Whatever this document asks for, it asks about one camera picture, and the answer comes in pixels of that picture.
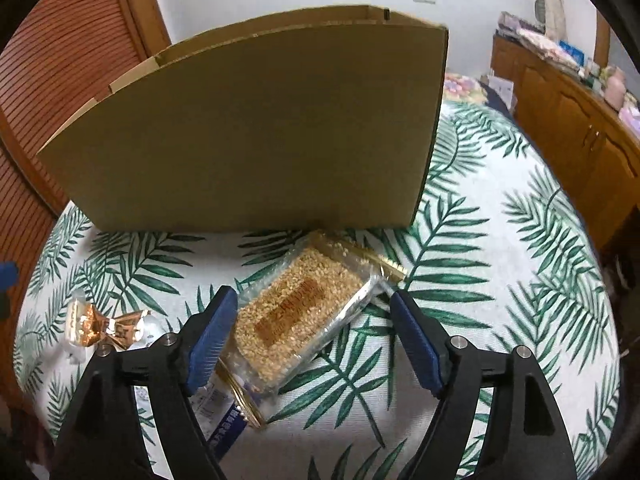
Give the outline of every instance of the table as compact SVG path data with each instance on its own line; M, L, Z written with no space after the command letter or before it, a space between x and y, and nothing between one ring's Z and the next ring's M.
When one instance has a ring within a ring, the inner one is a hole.
M444 102L412 227L348 234L409 269L401 286L449 333L479 348L530 347L564 417L578 477L594 471L618 403L610 304L580 219L508 118ZM70 203L34 270L14 351L18 383L50 434L57 436L84 367L61 345L73 290L83 288L110 316L150 308L177 331L220 285L246 287L301 235L108 234ZM265 430L242 432L222 461L230 479L398 476L436 400L418 386L380 300L345 334L287 387ZM154 470L169 476L143 397L147 449ZM459 476L478 460L490 402L483 390Z

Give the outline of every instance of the gold foil wrapper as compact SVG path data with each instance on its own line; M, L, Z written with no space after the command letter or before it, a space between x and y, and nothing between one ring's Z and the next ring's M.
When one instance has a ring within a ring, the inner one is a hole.
M139 310L118 317L106 317L95 305L80 298L68 304L66 339L76 346L91 346L98 342L111 343L123 350L140 341L145 330L148 310Z

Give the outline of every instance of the blue object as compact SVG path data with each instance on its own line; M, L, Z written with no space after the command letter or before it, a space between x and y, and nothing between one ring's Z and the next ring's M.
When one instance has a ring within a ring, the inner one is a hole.
M566 41L560 41L560 46L569 56L573 57L575 62L579 66L584 66L584 52L579 48L575 48L573 45L568 44Z
M409 305L398 292L391 296L390 312L394 328L402 341L420 386L431 391L435 397L439 397L444 389L440 374L440 358L410 311Z
M0 263L0 292L18 283L18 267L14 262Z
M190 396L209 381L220 351L236 322L238 295L232 288L227 289L228 292L189 354L189 374L185 386Z

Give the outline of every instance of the plastic food package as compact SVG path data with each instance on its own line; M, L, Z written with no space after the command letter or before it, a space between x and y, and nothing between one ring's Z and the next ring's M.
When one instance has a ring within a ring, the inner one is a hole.
M239 294L238 319L221 355L239 404L276 394L369 303L380 280L402 279L401 267L366 251L313 232Z

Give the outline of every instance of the pink bottle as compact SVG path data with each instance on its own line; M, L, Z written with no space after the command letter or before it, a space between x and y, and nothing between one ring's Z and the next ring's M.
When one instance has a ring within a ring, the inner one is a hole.
M625 103L625 73L616 67L614 74L607 79L607 89L604 91L604 100L617 112Z

